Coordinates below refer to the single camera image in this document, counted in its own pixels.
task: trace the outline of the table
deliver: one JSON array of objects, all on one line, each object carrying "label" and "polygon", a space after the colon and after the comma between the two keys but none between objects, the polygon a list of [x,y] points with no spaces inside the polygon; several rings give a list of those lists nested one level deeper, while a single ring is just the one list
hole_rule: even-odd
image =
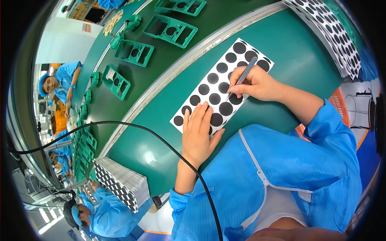
[{"label": "table", "polygon": [[[132,88],[124,101],[116,98],[103,84],[92,89],[93,97],[88,105],[87,122],[121,120],[150,84],[196,43],[224,24],[247,13],[250,9],[256,9],[271,2],[249,1],[243,5],[237,5],[234,1],[213,1],[213,4],[217,4],[217,8],[207,4],[197,18],[183,16],[179,13],[167,14],[198,27],[198,33],[185,50],[174,47],[165,41],[152,39],[142,33],[147,22],[156,14],[154,12],[156,1],[149,3],[140,12],[143,19],[140,27],[136,32],[130,33],[130,36],[126,34],[126,38],[130,40],[155,46],[155,52],[148,66],[141,68],[121,62],[113,57],[114,51],[107,52],[98,70],[103,72],[107,64],[118,66],[119,72],[131,81]],[[124,10],[124,15],[115,26],[114,32],[122,26],[122,20],[128,17],[128,12],[126,9]],[[343,81],[333,60],[319,39],[290,9],[285,9],[245,27],[193,62],[146,105],[133,120],[133,123],[152,129],[175,149],[181,151],[181,133],[169,123],[169,120],[200,80],[238,37],[256,47],[275,62],[270,74],[282,83],[303,89],[322,98],[328,98]],[[80,74],[82,82],[78,82],[77,89],[85,89],[86,80],[88,80],[88,76],[92,73],[104,46],[108,44],[110,39],[111,37],[104,39],[98,37],[95,40],[94,45],[97,44],[99,47],[93,45],[91,48]],[[74,99],[80,101],[82,94],[74,93]],[[299,124],[299,121],[282,104],[261,102],[250,97],[225,125],[227,130],[221,142],[201,168],[208,164],[226,140],[239,128],[252,123],[288,133]],[[93,126],[91,131],[98,139],[96,156],[99,155],[103,144],[107,142],[115,128],[115,125]],[[178,157],[156,137],[147,132],[131,127],[127,128],[112,146],[107,156],[147,176],[151,196],[168,192],[174,186]]]}]

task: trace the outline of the white wall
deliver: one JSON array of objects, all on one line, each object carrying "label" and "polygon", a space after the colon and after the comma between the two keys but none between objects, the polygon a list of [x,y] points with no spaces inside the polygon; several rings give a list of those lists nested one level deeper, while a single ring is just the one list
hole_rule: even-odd
[{"label": "white wall", "polygon": [[[91,27],[91,32],[82,30],[84,24]],[[39,43],[36,64],[83,63],[101,29],[102,26],[80,20],[51,18]]]}]

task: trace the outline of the metal stand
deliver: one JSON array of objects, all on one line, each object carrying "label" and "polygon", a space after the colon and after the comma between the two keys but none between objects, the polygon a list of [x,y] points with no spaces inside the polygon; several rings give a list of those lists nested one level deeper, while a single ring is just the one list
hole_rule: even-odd
[{"label": "metal stand", "polygon": [[370,130],[371,132],[374,131],[374,118],[375,118],[375,102],[374,102],[374,98],[372,96],[372,93],[371,93],[371,90],[370,92],[362,92],[362,93],[359,93],[357,92],[356,97],[366,97],[366,96],[371,96],[370,98],[370,101],[369,101],[369,109],[368,111],[358,111],[358,110],[355,110],[355,111],[352,111],[352,110],[347,110],[349,112],[355,112],[355,113],[360,113],[360,114],[367,114],[368,117],[369,117],[369,127],[365,127],[365,126],[351,126],[350,128],[351,129],[367,129],[367,130]]}]

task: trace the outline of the green plastic part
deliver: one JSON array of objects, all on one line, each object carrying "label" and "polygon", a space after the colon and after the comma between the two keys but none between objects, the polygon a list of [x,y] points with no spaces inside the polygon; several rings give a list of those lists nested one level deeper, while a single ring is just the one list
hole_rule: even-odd
[{"label": "green plastic part", "polygon": [[76,122],[76,126],[77,126],[77,127],[83,126],[83,121],[78,120],[78,121]]},{"label": "green plastic part", "polygon": [[86,157],[89,162],[94,159],[94,152],[83,141],[79,142],[79,149],[81,150],[83,156]]},{"label": "green plastic part", "polygon": [[84,120],[85,116],[87,115],[87,105],[86,104],[82,104],[80,106],[80,120]]},{"label": "green plastic part", "polygon": [[97,174],[95,173],[95,170],[92,169],[91,172],[90,172],[90,180],[91,181],[98,180],[96,176],[97,176]]},{"label": "green plastic part", "polygon": [[163,15],[154,15],[144,29],[144,34],[162,39],[180,48],[186,48],[198,28]]},{"label": "green plastic part", "polygon": [[153,51],[154,47],[151,45],[122,40],[119,42],[115,57],[141,67],[146,67]]},{"label": "green plastic part", "polygon": [[142,21],[142,17],[140,15],[138,15],[138,14],[131,15],[125,21],[125,28],[123,29],[123,32],[134,31],[139,26],[141,21]]},{"label": "green plastic part", "polygon": [[110,42],[110,48],[116,49],[121,39],[125,39],[125,35],[123,33],[117,33]]},{"label": "green plastic part", "polygon": [[83,94],[84,98],[85,98],[85,103],[84,104],[90,104],[91,102],[91,90],[88,89],[85,91],[85,93]]},{"label": "green plastic part", "polygon": [[90,132],[86,132],[82,135],[82,140],[84,143],[88,143],[94,150],[97,149],[97,140],[91,135]]},{"label": "green plastic part", "polygon": [[196,17],[207,2],[203,0],[159,0],[155,5],[155,11],[170,13],[176,11]]},{"label": "green plastic part", "polygon": [[96,87],[99,84],[99,72],[94,72],[90,75],[91,85],[90,88]]},{"label": "green plastic part", "polygon": [[88,161],[87,157],[85,157],[84,155],[80,155],[79,159],[88,168],[89,161]]},{"label": "green plastic part", "polygon": [[126,94],[131,86],[130,81],[120,75],[117,71],[117,67],[112,64],[106,66],[106,69],[102,75],[102,81],[120,100],[125,99]]}]

